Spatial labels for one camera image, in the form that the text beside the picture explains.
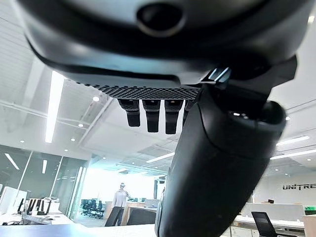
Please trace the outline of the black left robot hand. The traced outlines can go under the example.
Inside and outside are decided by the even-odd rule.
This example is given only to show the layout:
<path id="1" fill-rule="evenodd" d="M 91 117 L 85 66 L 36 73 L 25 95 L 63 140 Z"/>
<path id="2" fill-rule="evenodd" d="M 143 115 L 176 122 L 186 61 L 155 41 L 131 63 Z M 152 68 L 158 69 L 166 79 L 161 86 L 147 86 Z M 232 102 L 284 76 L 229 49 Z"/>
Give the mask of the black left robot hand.
<path id="1" fill-rule="evenodd" d="M 44 64 L 116 98 L 128 124 L 183 128 L 158 237 L 218 237 L 265 172 L 286 127 L 270 101 L 295 77 L 313 0 L 15 0 Z"/>

